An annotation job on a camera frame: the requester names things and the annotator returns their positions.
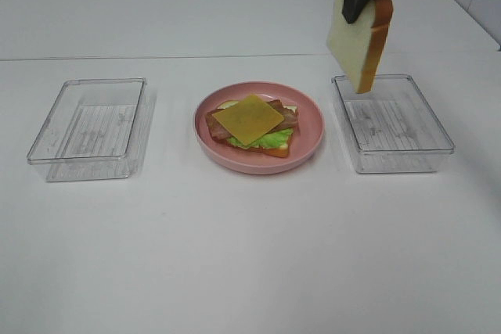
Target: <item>clear plastic container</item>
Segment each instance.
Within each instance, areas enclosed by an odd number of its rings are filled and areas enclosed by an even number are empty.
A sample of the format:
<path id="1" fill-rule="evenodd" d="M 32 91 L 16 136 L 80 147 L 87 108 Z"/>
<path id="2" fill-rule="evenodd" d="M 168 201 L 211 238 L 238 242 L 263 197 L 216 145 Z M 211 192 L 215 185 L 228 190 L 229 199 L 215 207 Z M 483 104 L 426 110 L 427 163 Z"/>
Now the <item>clear plastic container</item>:
<path id="1" fill-rule="evenodd" d="M 435 172 L 454 153 L 410 76 L 376 76 L 372 91 L 364 94 L 356 94 L 346 76 L 335 77 L 333 84 L 337 118 L 358 173 Z"/>
<path id="2" fill-rule="evenodd" d="M 146 79 L 67 81 L 27 155 L 46 181 L 126 178 L 142 163 Z"/>

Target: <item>sandwich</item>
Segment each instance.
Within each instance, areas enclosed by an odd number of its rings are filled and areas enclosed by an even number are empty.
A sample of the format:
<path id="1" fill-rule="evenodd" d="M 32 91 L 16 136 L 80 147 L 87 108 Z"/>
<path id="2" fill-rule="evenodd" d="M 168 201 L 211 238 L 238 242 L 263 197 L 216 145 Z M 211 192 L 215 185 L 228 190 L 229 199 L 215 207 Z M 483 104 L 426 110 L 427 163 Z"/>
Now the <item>sandwich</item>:
<path id="1" fill-rule="evenodd" d="M 379 64 L 391 16 L 391 0 L 369 0 L 354 23 L 342 14 L 344 0 L 335 0 L 327 46 L 356 93 L 369 92 Z"/>
<path id="2" fill-rule="evenodd" d="M 229 100 L 205 114 L 213 140 L 246 152 L 285 158 L 297 128 L 297 107 L 256 95 Z"/>

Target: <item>container rim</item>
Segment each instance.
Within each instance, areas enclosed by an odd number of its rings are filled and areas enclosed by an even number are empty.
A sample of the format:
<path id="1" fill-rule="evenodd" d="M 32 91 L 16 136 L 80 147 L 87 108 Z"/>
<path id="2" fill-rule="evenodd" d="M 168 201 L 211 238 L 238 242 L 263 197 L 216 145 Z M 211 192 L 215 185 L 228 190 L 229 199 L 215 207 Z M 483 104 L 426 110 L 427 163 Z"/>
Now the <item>container rim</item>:
<path id="1" fill-rule="evenodd" d="M 128 138 L 127 138 L 127 146 L 125 147 L 125 151 L 121 155 L 116 155 L 116 156 L 72 156 L 72 157 L 57 157 L 57 158 L 33 158 L 33 154 L 38 147 L 38 144 L 40 143 L 40 140 L 43 137 L 43 134 L 45 132 L 45 129 L 47 129 L 50 120 L 52 118 L 52 115 L 56 111 L 57 105 L 61 101 L 61 98 L 63 97 L 64 92 L 67 90 L 68 87 L 70 86 L 76 86 L 76 85 L 87 85 L 87 84 L 118 84 L 118 83 L 131 83 L 131 82 L 141 82 L 141 88 L 139 90 L 139 95 L 138 95 L 138 100 L 135 104 L 135 112 L 134 112 L 134 117 L 132 118 L 132 125 L 131 129 L 128 133 Z M 129 153 L 130 147 L 131 147 L 131 136 L 133 134 L 133 131 L 135 128 L 138 126 L 137 125 L 137 117 L 138 117 L 138 108 L 140 103 L 142 102 L 142 99 L 144 97 L 144 91 L 145 91 L 145 86 L 146 86 L 146 78 L 145 77 L 130 77 L 130 78 L 91 78 L 91 79 L 77 79 L 77 80 L 69 80 L 65 81 L 63 84 L 63 87 L 59 90 L 59 93 L 56 97 L 56 100 L 52 104 L 52 107 L 49 111 L 49 114 L 45 118 L 45 121 L 43 125 L 40 128 L 40 131 L 37 134 L 37 137 L 35 138 L 33 145 L 31 145 L 30 150 L 28 151 L 28 154 L 26 156 L 27 162 L 30 165 L 33 164 L 52 164 L 52 163 L 69 163 L 69 162 L 103 162 L 103 161 L 110 161 L 110 160 L 123 160 Z"/>
<path id="2" fill-rule="evenodd" d="M 412 76 L 410 76 L 408 74 L 377 74 L 374 77 L 374 80 L 376 80 L 378 78 L 380 78 L 380 79 L 387 79 L 387 80 L 388 79 L 389 80 L 393 80 L 393 79 L 404 79 L 404 80 L 407 80 L 413 86 L 414 90 L 416 91 L 416 93 L 420 97 L 421 101 L 423 101 L 424 106 L 429 111 L 431 117 L 433 118 L 433 120 L 437 124 L 438 129 L 440 130 L 440 132 L 442 133 L 442 136 L 444 136 L 445 140 L 449 144 L 449 147 L 448 148 L 439 148 L 439 149 L 434 148 L 434 149 L 399 149 L 399 150 L 395 150 L 395 149 L 362 149 L 360 147 L 359 138 L 357 137 L 357 134 L 355 133 L 355 129 L 353 128 L 353 124 L 350 121 L 350 117 L 348 115 L 348 111 L 346 110 L 346 106 L 344 105 L 343 95 L 341 94 L 341 91 L 339 89 L 339 85 L 337 84 L 338 81 L 346 81 L 346 80 L 349 80 L 349 79 L 348 79 L 348 77 L 346 75 L 334 76 L 331 79 L 331 82 L 332 82 L 334 88 L 336 89 L 337 94 L 339 95 L 340 102 L 341 102 L 341 108 L 343 109 L 344 117 L 346 118 L 346 120 L 348 121 L 348 124 L 350 125 L 351 135 L 353 135 L 353 137 L 356 140 L 355 147 L 357 148 L 357 152 L 361 153 L 361 154 L 364 154 L 364 153 L 374 153 L 374 154 L 376 154 L 376 153 L 420 154 L 420 153 L 423 153 L 423 152 L 426 152 L 426 153 L 440 153 L 440 154 L 453 154 L 454 150 L 456 148 L 456 146 L 454 145 L 454 142 L 452 142 L 452 139 L 447 134 L 447 131 L 445 130 L 445 128 L 442 125 L 442 123 L 440 122 L 440 120 L 437 118 L 437 115 L 435 114 L 435 112 L 433 111 L 433 109 L 430 107 L 430 104 L 428 103 L 428 101 L 424 98 L 423 93 L 421 92 L 421 90 L 417 86 L 417 84 L 414 81 L 414 79 L 412 78 Z"/>

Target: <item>bacon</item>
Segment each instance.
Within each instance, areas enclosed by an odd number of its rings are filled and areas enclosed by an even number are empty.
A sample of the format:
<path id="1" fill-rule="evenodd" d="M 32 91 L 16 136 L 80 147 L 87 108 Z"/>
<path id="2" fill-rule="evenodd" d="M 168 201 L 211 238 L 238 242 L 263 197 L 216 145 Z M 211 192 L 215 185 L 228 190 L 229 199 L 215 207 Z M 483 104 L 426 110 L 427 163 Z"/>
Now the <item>bacon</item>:
<path id="1" fill-rule="evenodd" d="M 269 133 L 281 131 L 286 128 L 292 128 L 297 126 L 297 114 L 290 109 L 286 109 L 282 106 L 282 103 L 279 99 L 274 99 L 272 101 L 267 102 L 273 109 L 278 111 L 283 116 L 282 123 L 278 124 L 274 127 Z M 224 140 L 232 135 L 224 128 L 215 117 L 212 116 L 213 113 L 217 113 L 218 111 L 222 111 L 223 109 L 216 109 L 209 111 L 205 114 L 205 121 L 209 128 L 209 132 L 211 133 L 211 137 L 216 140 Z"/>

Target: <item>bread crust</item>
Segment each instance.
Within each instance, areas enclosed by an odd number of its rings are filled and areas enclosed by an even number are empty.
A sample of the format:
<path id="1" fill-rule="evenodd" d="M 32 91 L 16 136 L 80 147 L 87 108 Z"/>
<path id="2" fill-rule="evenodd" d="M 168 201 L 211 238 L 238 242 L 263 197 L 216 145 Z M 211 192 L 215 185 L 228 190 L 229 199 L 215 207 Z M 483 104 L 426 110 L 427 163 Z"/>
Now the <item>bread crust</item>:
<path id="1" fill-rule="evenodd" d="M 370 92 L 370 89 L 373 87 L 377 66 L 379 65 L 381 55 L 383 55 L 388 28 L 390 27 L 393 15 L 393 2 L 391 0 L 374 0 L 374 2 L 376 15 L 371 27 L 372 37 L 367 49 L 366 61 L 362 68 L 360 85 L 356 91 L 359 94 Z"/>

